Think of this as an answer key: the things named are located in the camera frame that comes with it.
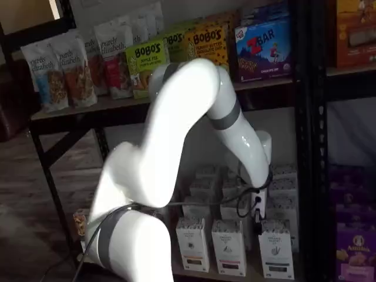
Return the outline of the white gripper block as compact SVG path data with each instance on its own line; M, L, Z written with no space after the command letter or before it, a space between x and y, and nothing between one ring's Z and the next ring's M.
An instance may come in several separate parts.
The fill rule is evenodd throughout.
M265 218L267 204L267 188L251 193L251 216L254 220L254 232L261 235L262 223Z

